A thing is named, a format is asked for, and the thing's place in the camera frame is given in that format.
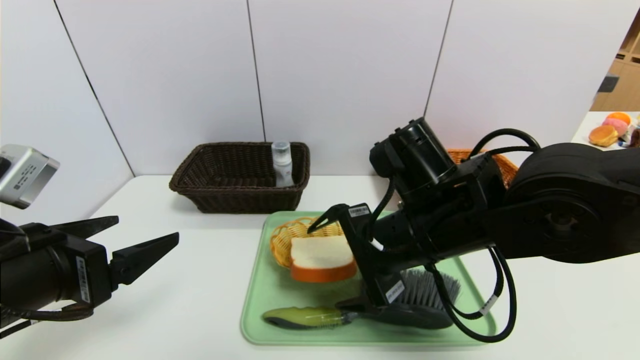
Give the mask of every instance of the brush handle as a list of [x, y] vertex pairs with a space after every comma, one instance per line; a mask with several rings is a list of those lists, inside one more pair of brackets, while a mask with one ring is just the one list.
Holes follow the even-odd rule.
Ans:
[[330, 307], [283, 307], [262, 314], [267, 323], [284, 329], [320, 329], [351, 323], [352, 317]]

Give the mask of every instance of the pink donut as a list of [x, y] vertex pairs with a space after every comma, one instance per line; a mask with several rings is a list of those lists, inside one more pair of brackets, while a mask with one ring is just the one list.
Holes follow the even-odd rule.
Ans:
[[614, 118], [607, 118], [606, 120], [604, 120], [602, 125], [611, 125], [615, 127], [616, 131], [618, 132], [618, 136], [622, 136], [626, 134], [627, 130], [629, 129], [629, 125], [627, 125], [626, 122], [620, 119], [614, 119]]

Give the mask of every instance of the bottle cap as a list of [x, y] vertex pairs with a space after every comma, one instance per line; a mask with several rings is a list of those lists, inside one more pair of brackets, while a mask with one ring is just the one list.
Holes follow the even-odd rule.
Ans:
[[273, 164], [284, 166], [291, 163], [291, 145], [289, 142], [274, 142], [271, 144]]

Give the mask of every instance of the orange fruit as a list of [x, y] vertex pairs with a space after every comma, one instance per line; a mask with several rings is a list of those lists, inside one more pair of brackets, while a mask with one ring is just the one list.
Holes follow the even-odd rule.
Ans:
[[618, 119], [626, 122], [627, 125], [631, 125], [631, 117], [627, 113], [620, 111], [608, 114], [607, 119]]

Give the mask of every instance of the gray bristles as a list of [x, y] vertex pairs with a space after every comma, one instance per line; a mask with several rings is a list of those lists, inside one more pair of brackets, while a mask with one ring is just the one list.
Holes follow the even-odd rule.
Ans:
[[[404, 292], [397, 302], [444, 309], [432, 273], [415, 268], [405, 270], [400, 275], [404, 281]], [[442, 278], [451, 302], [455, 303], [460, 294], [460, 282], [447, 274], [442, 274]]]

